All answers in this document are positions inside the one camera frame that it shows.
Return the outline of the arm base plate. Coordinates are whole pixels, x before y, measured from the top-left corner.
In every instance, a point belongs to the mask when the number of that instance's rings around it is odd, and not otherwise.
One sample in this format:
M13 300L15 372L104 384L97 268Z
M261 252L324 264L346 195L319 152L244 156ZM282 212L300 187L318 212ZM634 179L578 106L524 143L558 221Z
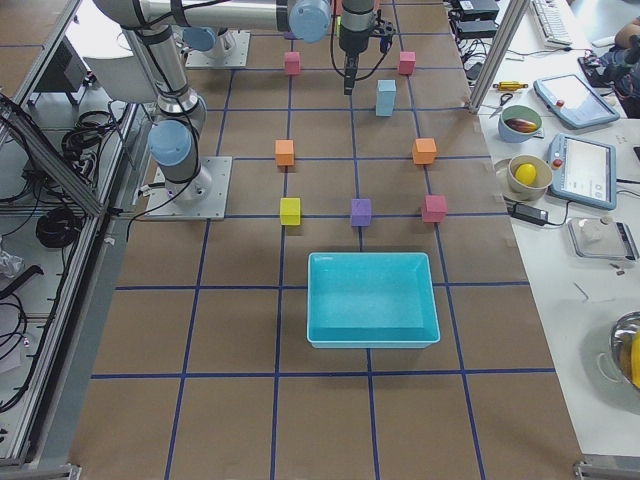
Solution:
M184 192L182 186L167 183L153 189L146 216L158 220L223 220L225 218L233 158L200 158L199 175Z
M191 49L186 57L186 68L191 70L242 69L247 65L250 45L247 30L227 30L207 51Z

